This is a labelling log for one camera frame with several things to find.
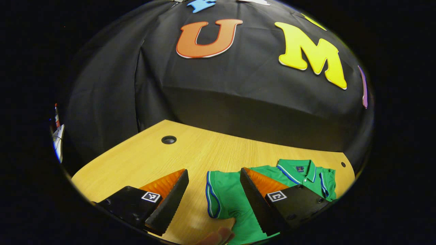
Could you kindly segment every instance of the black fabric backdrop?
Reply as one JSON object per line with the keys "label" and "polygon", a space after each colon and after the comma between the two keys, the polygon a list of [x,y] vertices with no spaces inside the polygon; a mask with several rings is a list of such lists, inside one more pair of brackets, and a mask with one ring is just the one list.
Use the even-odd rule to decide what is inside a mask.
{"label": "black fabric backdrop", "polygon": [[[62,74],[67,74],[73,55],[98,31],[143,3],[5,4],[3,85],[11,110],[5,112],[2,148],[4,244],[154,243],[82,198],[64,177],[47,133],[53,102],[69,86]],[[368,165],[346,195],[308,227],[274,244],[434,244],[433,161],[432,149],[427,149],[434,127],[432,7],[420,1],[379,0],[296,0],[292,5],[340,33],[350,47],[360,47],[353,51],[370,71],[377,96],[376,132]]]}
{"label": "black fabric backdrop", "polygon": [[[69,139],[63,148],[74,149],[72,154],[67,150],[63,163],[71,175],[163,119],[263,142],[344,152],[355,172],[361,169],[374,126],[373,89],[368,82],[365,109],[358,69],[365,64],[335,34],[281,2],[220,0],[195,14],[189,2],[156,0],[140,6],[77,54],[71,87],[59,102]],[[207,21],[197,42],[209,44],[219,31],[215,21],[230,18],[243,24],[226,52],[200,59],[176,53],[182,26]],[[281,65],[285,38],[275,22],[297,26],[316,44],[323,38],[337,47],[347,89],[327,81],[327,62],[319,75],[311,67],[301,71]]]}

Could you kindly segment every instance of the shirt sleeve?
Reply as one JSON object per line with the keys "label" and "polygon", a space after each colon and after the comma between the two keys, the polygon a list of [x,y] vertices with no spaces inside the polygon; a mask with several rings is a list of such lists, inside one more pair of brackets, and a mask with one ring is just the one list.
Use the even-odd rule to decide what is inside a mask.
{"label": "shirt sleeve", "polygon": [[211,218],[232,218],[231,211],[237,202],[234,188],[239,181],[238,173],[223,173],[221,171],[209,171],[206,182],[206,199],[208,201],[208,214]]}
{"label": "shirt sleeve", "polygon": [[335,173],[336,170],[334,169],[323,169],[320,173],[321,190],[327,201],[336,199],[336,193],[334,192],[336,189]]}

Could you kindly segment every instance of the finger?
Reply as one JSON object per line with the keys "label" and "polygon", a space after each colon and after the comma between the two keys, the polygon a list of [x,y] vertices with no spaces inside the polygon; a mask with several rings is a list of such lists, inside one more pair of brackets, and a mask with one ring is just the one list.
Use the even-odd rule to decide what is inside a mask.
{"label": "finger", "polygon": [[209,233],[209,235],[201,241],[196,242],[194,245],[220,245],[221,240],[221,235],[214,231]]}
{"label": "finger", "polygon": [[232,230],[230,230],[227,227],[220,227],[218,229],[218,234],[221,235],[221,243],[220,244],[224,244],[224,242],[227,241],[228,238],[230,237],[230,235],[232,234]]}
{"label": "finger", "polygon": [[235,238],[235,234],[232,232],[232,233],[230,234],[230,236],[228,237],[227,241],[225,241],[225,242],[223,243],[223,245],[228,244],[228,242],[230,242],[233,238]]}

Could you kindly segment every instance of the blue letter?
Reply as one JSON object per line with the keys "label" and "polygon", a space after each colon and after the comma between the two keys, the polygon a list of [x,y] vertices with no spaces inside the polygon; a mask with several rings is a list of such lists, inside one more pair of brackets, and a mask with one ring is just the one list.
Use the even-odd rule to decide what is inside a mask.
{"label": "blue letter", "polygon": [[195,0],[194,2],[189,3],[187,6],[192,6],[194,7],[194,11],[192,11],[192,13],[196,13],[199,11],[202,11],[205,8],[209,8],[215,5],[215,3],[210,3],[210,2],[215,2],[216,0]]}

